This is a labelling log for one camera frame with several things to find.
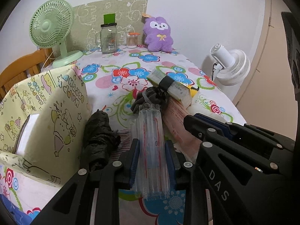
door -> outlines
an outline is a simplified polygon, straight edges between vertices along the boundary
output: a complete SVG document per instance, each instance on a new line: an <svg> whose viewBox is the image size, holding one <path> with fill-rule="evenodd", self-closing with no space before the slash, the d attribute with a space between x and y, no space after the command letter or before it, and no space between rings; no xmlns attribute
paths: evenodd
<svg viewBox="0 0 300 225"><path fill-rule="evenodd" d="M287 59L287 43L281 12L282 0L271 0L268 37L254 76L237 103L246 121L291 139L296 138L297 102Z"/></svg>

black tape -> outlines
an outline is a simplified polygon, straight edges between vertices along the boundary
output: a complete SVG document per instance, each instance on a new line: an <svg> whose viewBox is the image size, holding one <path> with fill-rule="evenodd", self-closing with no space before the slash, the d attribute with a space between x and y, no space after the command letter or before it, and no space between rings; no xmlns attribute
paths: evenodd
<svg viewBox="0 0 300 225"><path fill-rule="evenodd" d="M167 92L168 88L171 86L171 84L174 82L171 77L166 75L158 84L158 87L161 88L163 91Z"/></svg>

clear plastic bag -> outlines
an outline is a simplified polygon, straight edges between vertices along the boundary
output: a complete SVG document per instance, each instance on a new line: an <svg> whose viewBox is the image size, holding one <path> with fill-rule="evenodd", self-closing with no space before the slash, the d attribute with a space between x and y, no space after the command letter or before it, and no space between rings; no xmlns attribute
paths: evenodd
<svg viewBox="0 0 300 225"><path fill-rule="evenodd" d="M145 199L165 199L170 191L166 163L164 133L159 105L140 106L136 124L131 126L140 144L139 162L134 190Z"/></svg>

jar handle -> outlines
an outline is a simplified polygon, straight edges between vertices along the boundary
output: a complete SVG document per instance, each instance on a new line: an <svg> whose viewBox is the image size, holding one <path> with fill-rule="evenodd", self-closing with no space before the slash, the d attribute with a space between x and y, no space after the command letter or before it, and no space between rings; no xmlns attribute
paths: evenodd
<svg viewBox="0 0 300 225"><path fill-rule="evenodd" d="M101 47L101 39L100 39L100 42L99 42L98 35L100 35L100 38L101 38L101 31L97 32L96 35L95 35L95 44L96 44L96 47Z"/></svg>

blue gripper pad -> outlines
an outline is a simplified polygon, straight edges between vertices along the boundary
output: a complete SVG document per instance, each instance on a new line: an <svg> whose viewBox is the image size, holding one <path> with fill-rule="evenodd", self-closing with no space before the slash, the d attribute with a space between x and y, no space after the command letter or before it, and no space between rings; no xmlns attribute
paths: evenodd
<svg viewBox="0 0 300 225"><path fill-rule="evenodd" d="M129 178L130 188L132 188L134 181L135 181L135 175L137 174L137 164L139 161L139 156L140 156L140 141L137 140L133 158L132 158L132 163L130 166L130 178Z"/></svg>
<svg viewBox="0 0 300 225"><path fill-rule="evenodd" d="M221 123L221 122L219 122L219 121L217 121L217 120L215 120L213 118L210 118L208 116L205 116L205 115L203 115L201 113L196 113L194 115L194 117L196 117L198 119L201 119L202 121L208 122L209 124L214 125L217 128L222 129L222 131L224 133L224 136L226 138L228 138L229 140L232 140L233 136L232 136L232 134L231 134L231 132L229 130L229 126L228 125L226 125L224 123Z"/></svg>
<svg viewBox="0 0 300 225"><path fill-rule="evenodd" d="M174 166L174 162L171 155L171 150L169 144L173 145L172 141L167 140L165 143L165 152L166 152L166 162L168 167L169 179L170 179L170 187L171 189L175 189L176 186L176 169Z"/></svg>

